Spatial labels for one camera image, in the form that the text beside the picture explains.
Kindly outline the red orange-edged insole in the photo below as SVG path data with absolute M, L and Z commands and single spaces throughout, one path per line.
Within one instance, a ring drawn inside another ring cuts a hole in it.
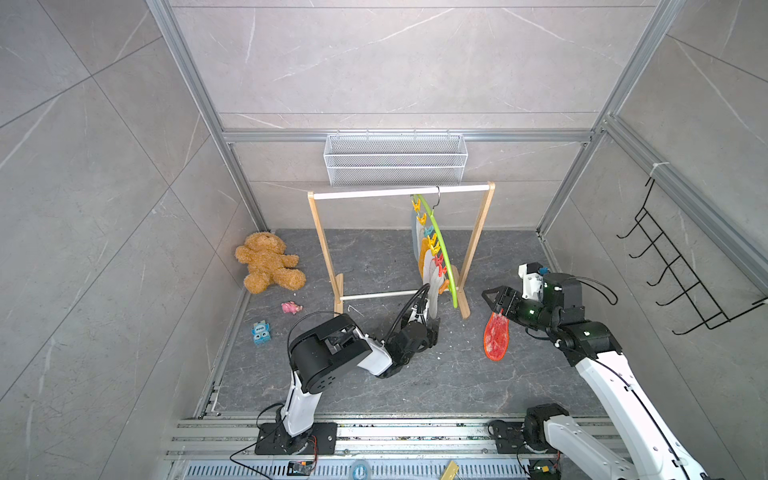
M 486 357 L 494 362 L 501 361 L 507 353 L 509 341 L 509 320 L 499 313 L 492 313 L 484 330 Z

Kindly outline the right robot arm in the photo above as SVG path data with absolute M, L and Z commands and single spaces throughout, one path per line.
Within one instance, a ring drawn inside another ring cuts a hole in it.
M 582 289 L 602 283 L 552 272 L 539 263 L 518 269 L 522 290 L 499 286 L 483 291 L 491 312 L 505 324 L 535 330 L 564 354 L 592 389 L 628 455 L 595 439 L 559 404 L 528 409 L 523 445 L 532 452 L 564 454 L 592 479 L 706 479 L 705 468 L 687 451 L 645 394 L 610 329 L 587 319 Z

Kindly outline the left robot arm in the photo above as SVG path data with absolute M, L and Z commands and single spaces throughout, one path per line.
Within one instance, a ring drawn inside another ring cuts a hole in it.
M 438 341 L 439 319 L 429 316 L 430 286 L 405 303 L 382 340 L 364 333 L 347 314 L 338 314 L 287 343 L 291 385 L 276 421 L 264 425 L 250 449 L 256 455 L 334 452 L 338 425 L 315 422 L 322 394 L 357 368 L 377 378 L 399 373 L 412 358 Z

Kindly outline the grey striped insole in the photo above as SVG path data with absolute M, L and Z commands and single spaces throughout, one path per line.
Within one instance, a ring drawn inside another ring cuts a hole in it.
M 430 320 L 436 319 L 438 317 L 438 299 L 439 299 L 439 290 L 440 287 L 443 284 L 443 278 L 440 274 L 440 267 L 436 266 L 434 263 L 430 264 L 430 287 L 428 292 L 428 316 Z

